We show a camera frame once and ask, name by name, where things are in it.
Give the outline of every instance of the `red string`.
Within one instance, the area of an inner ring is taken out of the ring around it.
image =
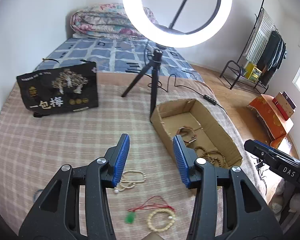
[[[153,204],[146,205],[147,202],[149,202],[151,199],[155,197],[160,198],[164,202],[164,204],[153,203]],[[153,196],[149,198],[146,202],[144,202],[141,206],[137,208],[130,208],[128,209],[128,211],[135,212],[137,210],[148,210],[148,209],[157,209],[157,208],[170,208],[173,210],[173,212],[175,212],[175,209],[172,206],[169,206],[168,203],[161,196]]]

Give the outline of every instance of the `silver screw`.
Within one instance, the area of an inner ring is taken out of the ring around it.
[[[105,158],[99,158],[99,159],[97,159],[97,163],[98,164],[104,164],[104,163],[106,163],[106,159]]]
[[[241,168],[238,167],[238,166],[233,166],[233,167],[232,167],[232,170],[233,170],[234,172],[240,172],[240,171],[241,171]]]
[[[198,159],[196,159],[196,162],[198,164],[204,165],[204,164],[206,164],[207,161],[204,158],[198,158]]]
[[[62,171],[69,171],[69,169],[70,169],[70,165],[68,165],[68,164],[63,165],[63,166],[61,167],[61,170],[62,170]]]

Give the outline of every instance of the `small table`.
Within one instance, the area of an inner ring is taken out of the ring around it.
[[[272,102],[273,97],[269,95],[261,95],[255,98],[248,107],[254,108],[265,122],[274,140],[270,146],[278,149],[282,140],[287,136],[293,122],[289,118],[287,121],[283,118],[279,109]]]

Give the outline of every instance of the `green pendant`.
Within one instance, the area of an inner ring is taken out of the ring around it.
[[[124,222],[126,222],[127,224],[132,224],[133,221],[134,221],[134,219],[135,219],[135,217],[136,217],[136,213],[130,211],[130,212],[128,213],[128,215],[126,216]]]

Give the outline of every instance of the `black bag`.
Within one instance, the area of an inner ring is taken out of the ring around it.
[[[38,70],[17,77],[21,97],[34,117],[98,107],[97,65]]]

